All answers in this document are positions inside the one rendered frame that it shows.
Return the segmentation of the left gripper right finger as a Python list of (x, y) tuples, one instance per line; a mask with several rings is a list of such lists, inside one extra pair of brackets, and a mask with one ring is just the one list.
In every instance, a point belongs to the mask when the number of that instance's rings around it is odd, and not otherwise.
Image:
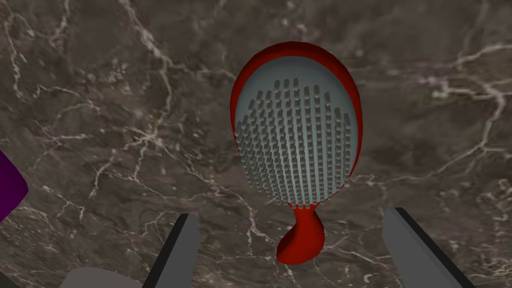
[(382, 238), (405, 288), (476, 288), (403, 208), (386, 210)]

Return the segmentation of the purple object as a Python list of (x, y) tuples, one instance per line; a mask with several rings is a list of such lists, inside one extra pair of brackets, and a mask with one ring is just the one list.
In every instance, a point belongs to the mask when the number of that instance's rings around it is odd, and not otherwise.
[(0, 150), (0, 223), (20, 205), (28, 190), (21, 173)]

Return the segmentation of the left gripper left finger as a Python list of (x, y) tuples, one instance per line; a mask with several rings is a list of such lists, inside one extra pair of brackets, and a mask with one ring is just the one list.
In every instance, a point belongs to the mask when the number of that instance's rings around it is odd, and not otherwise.
[(197, 215), (180, 214), (142, 288), (191, 288), (198, 248)]

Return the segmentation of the red hairbrush with grey bristles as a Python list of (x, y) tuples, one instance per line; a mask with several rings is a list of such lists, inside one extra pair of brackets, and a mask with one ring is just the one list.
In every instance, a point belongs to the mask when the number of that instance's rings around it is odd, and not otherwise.
[(325, 243), (315, 209), (348, 183), (360, 156), (363, 114), (353, 77), (314, 44), (271, 45), (237, 76), (230, 121), (249, 185), (294, 212), (277, 261), (314, 259)]

